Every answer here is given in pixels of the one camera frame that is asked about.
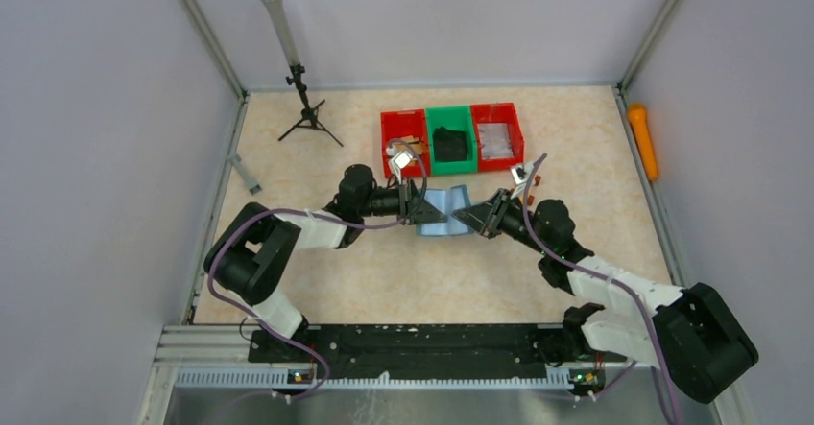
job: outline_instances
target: table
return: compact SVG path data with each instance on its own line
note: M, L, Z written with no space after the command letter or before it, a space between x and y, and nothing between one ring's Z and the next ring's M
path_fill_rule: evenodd
M669 276L609 86L312 91L326 99L328 135L295 130L295 92L251 95L238 153L263 190L251 196L231 172L218 222L220 235L249 201L267 207L317 209L336 193L344 169L373 168L384 182L379 113L385 110L514 102L526 160L548 153L535 197L562 199L577 239L612 263L659 282ZM431 177L432 188L466 184L472 202L512 185L508 172ZM370 219L369 223L390 219ZM552 289L528 248L501 236L421 238L414 227L364 232L350 248L292 255L280 281L312 323L554 322L571 295ZM197 323L237 323L241 312L203 288Z

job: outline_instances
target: small orange object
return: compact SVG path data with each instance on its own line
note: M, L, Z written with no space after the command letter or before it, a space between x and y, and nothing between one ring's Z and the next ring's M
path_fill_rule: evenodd
M647 129L647 110L642 104L633 104L628 107L628 121L631 122L631 128L634 130L644 173L648 180L656 180L658 178L656 153L653 151L653 142L650 140L650 132Z

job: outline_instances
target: plastic bin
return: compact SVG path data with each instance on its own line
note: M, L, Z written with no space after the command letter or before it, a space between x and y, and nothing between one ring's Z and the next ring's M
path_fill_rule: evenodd
M472 123L474 126L475 139L478 146L478 172L508 170L517 163L522 163L525 156L525 140L520 131L520 124L517 122L517 112L515 104L477 104L469 107L472 113ZM481 155L480 135L478 134L478 124L481 123L504 123L509 130L509 140L512 143L512 152L515 154L511 158L483 159Z
M472 126L472 113L469 106L444 106L428 108L427 135L430 140L430 161L433 168L433 176L447 174L467 174L478 171L477 140L475 129ZM438 128L448 130L462 130L467 134L468 155L463 161L437 161L435 159L435 149L433 144L433 132Z
M424 167L427 168L427 175L432 176L424 110L383 111L381 113L381 131L382 165L384 166L385 177L390 178L391 175L390 166L387 164L390 159L387 155L387 143L390 139L400 139L411 135L420 141L423 147L421 161L423 161ZM414 163L401 170L401 175L407 178L421 178L421 167L419 167L418 163Z

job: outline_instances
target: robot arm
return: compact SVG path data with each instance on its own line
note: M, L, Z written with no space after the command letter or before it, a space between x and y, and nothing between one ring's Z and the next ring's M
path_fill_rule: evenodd
M247 204L206 255L205 271L213 272L215 255L243 224L266 211L259 203ZM232 298L244 302L279 334L290 338L307 324L277 287L291 253L310 248L346 248L356 241L362 229L338 222L364 224L364 218L370 216L396 216L406 224L446 220L444 214L419 195L412 180L380 187L371 168L353 165L345 170L337 194L323 209L304 216L277 213L252 224L224 253L214 271L215 280Z
M652 319L670 376L688 396L708 403L757 362L757 351L724 300L698 283L684 289L624 271L594 255L574 238L576 225L560 200L541 201L531 219L537 236L561 259L609 279L574 270L546 255L523 221L522 205L510 190L452 214L487 238L505 233L541 253L538 267L553 287L588 300L565 312L563 327L574 353L610 351L658 366L655 349L634 300L611 279L624 283Z

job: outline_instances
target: tripod stand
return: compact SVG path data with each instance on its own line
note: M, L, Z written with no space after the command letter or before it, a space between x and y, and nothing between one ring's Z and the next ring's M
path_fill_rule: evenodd
M305 67L298 63L297 65L291 66L292 76L285 77L285 81L288 82L288 84L293 84L297 88L299 99L302 101L304 108L302 109L302 117L299 118L299 121L285 131L285 133L282 134L277 141L284 139L288 134L291 133L292 130L302 128L304 130L321 130L322 132L326 132L331 136L331 138L333 138L333 140L336 141L337 144L339 144L340 147L344 147L342 142L340 142L339 139L337 139L336 136L333 135L331 131L328 130L328 128L326 128L325 125L319 120L320 106L325 103L325 100L321 100L317 106L313 107L311 107L310 103L308 102L308 95L305 93L305 91L308 90L308 87L302 82L303 73L305 73Z

